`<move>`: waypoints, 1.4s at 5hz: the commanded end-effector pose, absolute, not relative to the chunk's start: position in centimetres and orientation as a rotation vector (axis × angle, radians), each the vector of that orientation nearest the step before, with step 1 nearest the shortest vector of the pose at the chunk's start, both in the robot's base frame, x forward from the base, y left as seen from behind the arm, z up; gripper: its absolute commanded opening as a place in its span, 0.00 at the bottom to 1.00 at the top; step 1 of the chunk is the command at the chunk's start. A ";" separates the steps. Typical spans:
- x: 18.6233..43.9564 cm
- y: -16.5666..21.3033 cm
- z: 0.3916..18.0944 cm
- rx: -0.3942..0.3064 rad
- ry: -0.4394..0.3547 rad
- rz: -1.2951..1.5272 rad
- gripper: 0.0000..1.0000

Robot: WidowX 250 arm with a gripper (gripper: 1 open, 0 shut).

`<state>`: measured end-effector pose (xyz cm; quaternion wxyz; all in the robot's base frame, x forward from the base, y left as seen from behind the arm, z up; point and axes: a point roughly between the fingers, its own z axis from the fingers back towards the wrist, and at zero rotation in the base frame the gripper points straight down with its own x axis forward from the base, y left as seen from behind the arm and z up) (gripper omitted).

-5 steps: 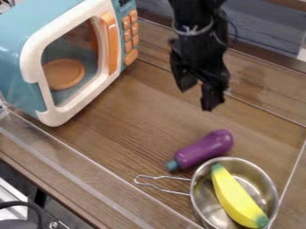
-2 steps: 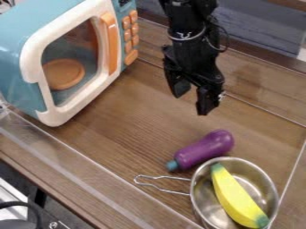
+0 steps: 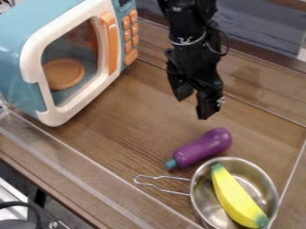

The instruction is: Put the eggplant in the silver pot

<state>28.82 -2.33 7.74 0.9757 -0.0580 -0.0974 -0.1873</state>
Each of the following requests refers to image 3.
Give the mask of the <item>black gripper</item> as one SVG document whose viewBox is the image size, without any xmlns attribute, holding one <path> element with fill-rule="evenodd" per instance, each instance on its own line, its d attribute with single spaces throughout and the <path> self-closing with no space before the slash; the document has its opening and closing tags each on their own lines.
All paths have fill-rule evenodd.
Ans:
<svg viewBox="0 0 306 229">
<path fill-rule="evenodd" d="M 181 101 L 196 91 L 197 118 L 206 120 L 220 111 L 224 102 L 222 82 L 216 70 L 224 56 L 220 36 L 170 37 L 169 41 L 172 47 L 164 51 L 165 72 L 174 98 Z"/>
</svg>

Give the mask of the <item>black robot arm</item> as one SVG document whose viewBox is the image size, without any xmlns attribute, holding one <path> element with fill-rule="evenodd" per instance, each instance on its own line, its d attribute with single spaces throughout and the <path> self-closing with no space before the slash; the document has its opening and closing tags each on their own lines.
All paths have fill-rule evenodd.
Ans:
<svg viewBox="0 0 306 229">
<path fill-rule="evenodd" d="M 228 40 L 217 22 L 216 0 L 156 0 L 168 21 L 168 40 L 164 51 L 165 72 L 177 101 L 196 93 L 197 118 L 206 120 L 220 111 L 224 101 L 222 81 L 217 63 L 228 54 L 229 44 L 220 49 L 220 36 Z"/>
</svg>

